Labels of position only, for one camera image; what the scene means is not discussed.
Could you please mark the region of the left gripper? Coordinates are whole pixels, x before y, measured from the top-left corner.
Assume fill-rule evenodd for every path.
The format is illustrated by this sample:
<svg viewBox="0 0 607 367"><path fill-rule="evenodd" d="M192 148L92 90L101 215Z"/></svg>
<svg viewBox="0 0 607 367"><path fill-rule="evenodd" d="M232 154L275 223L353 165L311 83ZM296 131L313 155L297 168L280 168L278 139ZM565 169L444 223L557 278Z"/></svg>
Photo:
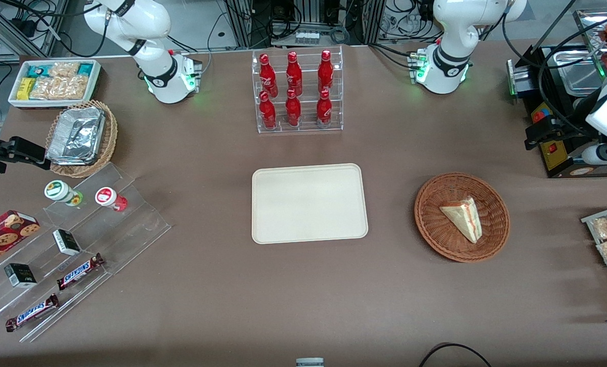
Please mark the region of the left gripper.
<svg viewBox="0 0 607 367"><path fill-rule="evenodd" d="M560 140L559 146L577 149L598 141L598 130L587 121L586 115L569 115L560 118L562 126L555 119L541 119L525 129L525 149L531 151L539 144Z"/></svg>

